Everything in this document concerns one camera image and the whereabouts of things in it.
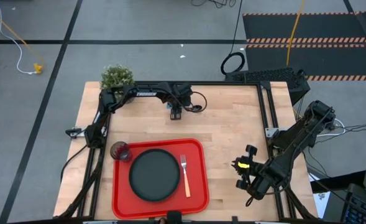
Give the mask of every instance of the black plate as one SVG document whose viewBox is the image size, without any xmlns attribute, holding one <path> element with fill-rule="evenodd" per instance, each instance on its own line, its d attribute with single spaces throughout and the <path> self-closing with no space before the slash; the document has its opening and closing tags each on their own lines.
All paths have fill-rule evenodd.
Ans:
<svg viewBox="0 0 366 224">
<path fill-rule="evenodd" d="M 169 197 L 180 181 L 180 167 L 176 158 L 163 149 L 149 149 L 133 162 L 129 183 L 141 199 L 159 202 Z"/>
</svg>

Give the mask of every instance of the green plant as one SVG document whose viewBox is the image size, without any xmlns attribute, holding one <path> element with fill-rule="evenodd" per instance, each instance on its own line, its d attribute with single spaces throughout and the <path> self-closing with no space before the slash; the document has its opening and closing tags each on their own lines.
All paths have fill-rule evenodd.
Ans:
<svg viewBox="0 0 366 224">
<path fill-rule="evenodd" d="M 123 85 L 133 85 L 133 73 L 130 69 L 121 65 L 105 67 L 105 71 L 101 74 L 101 89 L 120 87 Z M 115 92 L 115 97 L 120 99 L 123 92 Z"/>
</svg>

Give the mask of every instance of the white cable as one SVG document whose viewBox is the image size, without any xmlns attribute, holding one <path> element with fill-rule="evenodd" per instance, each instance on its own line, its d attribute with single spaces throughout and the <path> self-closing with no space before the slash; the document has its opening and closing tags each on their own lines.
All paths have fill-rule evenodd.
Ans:
<svg viewBox="0 0 366 224">
<path fill-rule="evenodd" d="M 19 71 L 19 72 L 21 72 L 21 73 L 24 73 L 24 74 L 28 74 L 28 75 L 32 75 L 32 74 L 36 74 L 37 72 L 24 72 L 24 71 L 22 71 L 19 67 L 20 67 L 20 61 L 21 61 L 21 58 L 22 58 L 22 49 L 21 49 L 21 47 L 20 47 L 20 45 L 13 39 L 13 38 L 11 38 L 11 37 L 9 37 L 8 35 L 6 35 L 6 34 L 4 34 L 3 33 L 3 31 L 2 31 L 2 10 L 1 10 L 1 7 L 0 7 L 0 32 L 1 32 L 1 34 L 4 36 L 4 37 L 6 37 L 6 38 L 8 38 L 8 39 L 10 39 L 10 40 L 12 40 L 16 45 L 17 45 L 17 47 L 20 49 L 20 58 L 19 58 L 19 60 L 17 61 L 17 65 L 16 65 L 16 67 L 17 67 L 17 70 Z"/>
<path fill-rule="evenodd" d="M 317 137 L 323 137 L 323 136 L 339 136 L 341 134 L 344 134 L 345 133 L 345 127 L 344 127 L 343 122 L 339 121 L 336 118 L 335 118 L 335 120 L 338 121 L 342 125 L 342 128 L 343 128 L 343 132 L 342 133 L 338 133 L 338 134 L 318 134 Z"/>
</svg>

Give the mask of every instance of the fork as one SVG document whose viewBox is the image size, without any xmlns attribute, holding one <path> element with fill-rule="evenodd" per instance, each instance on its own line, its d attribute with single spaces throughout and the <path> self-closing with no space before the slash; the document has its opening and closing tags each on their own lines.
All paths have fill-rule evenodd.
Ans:
<svg viewBox="0 0 366 224">
<path fill-rule="evenodd" d="M 185 170 L 185 168 L 187 167 L 187 161 L 185 159 L 185 155 L 180 156 L 180 161 L 181 161 L 181 167 L 183 168 L 184 171 L 185 197 L 191 197 L 190 186 L 188 185 L 188 179 L 187 179 L 187 172 Z"/>
</svg>

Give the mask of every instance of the table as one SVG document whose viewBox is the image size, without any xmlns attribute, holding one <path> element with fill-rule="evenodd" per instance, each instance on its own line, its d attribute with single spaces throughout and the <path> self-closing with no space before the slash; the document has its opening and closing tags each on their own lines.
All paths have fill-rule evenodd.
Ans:
<svg viewBox="0 0 366 224">
<path fill-rule="evenodd" d="M 284 82 L 273 82 L 271 86 L 279 127 L 289 128 L 295 123 L 295 117 L 287 85 Z M 180 121 L 170 121 L 170 111 L 166 110 L 165 105 L 157 98 L 136 98 L 133 103 L 124 105 L 112 115 L 96 220 L 117 219 L 111 208 L 113 159 L 109 155 L 109 148 L 112 143 L 178 138 L 195 138 L 203 145 L 210 196 L 209 205 L 204 211 L 184 215 L 183 219 L 228 221 L 231 220 L 231 216 L 238 216 L 240 221 L 278 220 L 273 195 L 265 196 L 261 201 L 254 200 L 249 208 L 245 207 L 250 195 L 235 187 L 239 176 L 230 166 L 232 160 L 245 154 L 247 144 L 258 148 L 255 161 L 265 162 L 268 159 L 256 86 L 194 85 L 192 89 L 206 96 L 208 107 L 202 113 L 183 112 Z M 98 82 L 86 83 L 76 126 L 86 127 L 92 122 L 97 110 L 99 92 Z M 272 126 L 265 94 L 263 98 L 267 120 Z M 192 102 L 202 104 L 203 100 L 200 96 L 193 95 Z M 72 140 L 68 157 L 85 144 L 84 138 Z M 88 151 L 79 155 L 65 169 L 54 215 L 64 212 L 80 191 Z M 291 188 L 310 213 L 317 216 L 303 155 L 295 160 Z M 284 194 L 281 196 L 285 216 L 288 217 L 286 197 Z M 86 201 L 89 202 L 91 197 L 92 193 L 89 192 Z M 84 214 L 88 214 L 88 204 L 86 203 Z"/>
</svg>

